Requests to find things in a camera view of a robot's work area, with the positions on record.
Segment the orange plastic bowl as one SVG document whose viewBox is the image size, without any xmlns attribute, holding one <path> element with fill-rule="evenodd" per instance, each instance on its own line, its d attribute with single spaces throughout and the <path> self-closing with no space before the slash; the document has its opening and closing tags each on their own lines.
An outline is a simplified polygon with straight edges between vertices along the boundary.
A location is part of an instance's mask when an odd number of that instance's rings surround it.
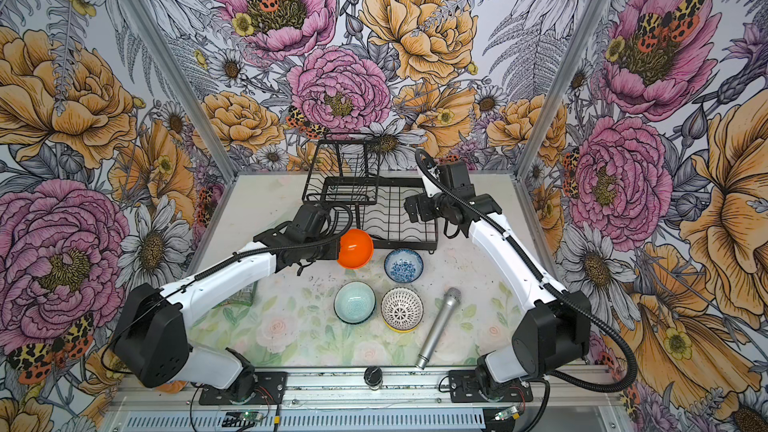
<svg viewBox="0 0 768 432">
<path fill-rule="evenodd" d="M 367 265 L 374 254 L 373 239 L 360 229 L 348 230 L 340 239 L 337 263 L 349 270 Z"/>
</svg>

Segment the mint green ceramic bowl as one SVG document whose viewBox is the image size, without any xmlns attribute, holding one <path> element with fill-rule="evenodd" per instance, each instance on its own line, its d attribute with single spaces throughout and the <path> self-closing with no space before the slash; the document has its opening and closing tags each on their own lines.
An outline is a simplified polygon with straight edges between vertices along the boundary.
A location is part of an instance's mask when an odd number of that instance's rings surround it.
<svg viewBox="0 0 768 432">
<path fill-rule="evenodd" d="M 343 285 L 334 297 L 334 313 L 348 325 L 359 325 L 374 313 L 376 296 L 373 289 L 361 281 Z"/>
</svg>

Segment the blue floral ceramic bowl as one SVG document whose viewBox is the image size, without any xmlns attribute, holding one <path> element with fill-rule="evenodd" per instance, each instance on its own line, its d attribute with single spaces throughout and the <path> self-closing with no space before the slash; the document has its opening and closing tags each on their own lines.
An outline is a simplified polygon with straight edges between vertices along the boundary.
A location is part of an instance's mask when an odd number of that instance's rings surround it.
<svg viewBox="0 0 768 432">
<path fill-rule="evenodd" d="M 424 262 L 421 255 L 416 251 L 400 248 L 391 251 L 386 256 L 384 270 L 392 281 L 409 284 L 421 277 L 424 271 Z"/>
</svg>

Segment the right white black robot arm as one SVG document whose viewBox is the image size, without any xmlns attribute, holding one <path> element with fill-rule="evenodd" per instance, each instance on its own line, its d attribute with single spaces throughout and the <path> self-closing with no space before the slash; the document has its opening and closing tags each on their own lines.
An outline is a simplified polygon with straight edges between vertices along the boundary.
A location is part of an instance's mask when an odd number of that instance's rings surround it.
<svg viewBox="0 0 768 432">
<path fill-rule="evenodd" d="M 424 192 L 405 200 L 409 219 L 442 218 L 455 225 L 497 266 L 523 313 L 509 344 L 478 359 L 476 380 L 482 393 L 495 398 L 522 381 L 546 376 L 598 390 L 599 385 L 560 370 L 588 352 L 591 306 L 584 295 L 568 292 L 530 255 L 499 204 L 475 192 L 464 163 L 437 164 L 419 149 L 416 164 Z"/>
</svg>

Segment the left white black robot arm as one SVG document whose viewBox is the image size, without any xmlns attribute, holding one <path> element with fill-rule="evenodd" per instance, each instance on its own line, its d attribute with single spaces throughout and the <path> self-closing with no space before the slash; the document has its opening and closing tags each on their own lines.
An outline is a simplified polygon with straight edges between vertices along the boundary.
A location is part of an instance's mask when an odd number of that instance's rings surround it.
<svg viewBox="0 0 768 432">
<path fill-rule="evenodd" d="M 340 242 L 354 223 L 317 204 L 302 205 L 294 218 L 257 234 L 241 249 L 209 268 L 163 286 L 147 283 L 127 296 L 108 348 L 126 372 L 147 388 L 184 381 L 216 389 L 243 403 L 257 387 L 254 366 L 239 352 L 193 342 L 191 327 L 236 292 L 286 268 L 304 269 L 336 260 Z"/>
</svg>

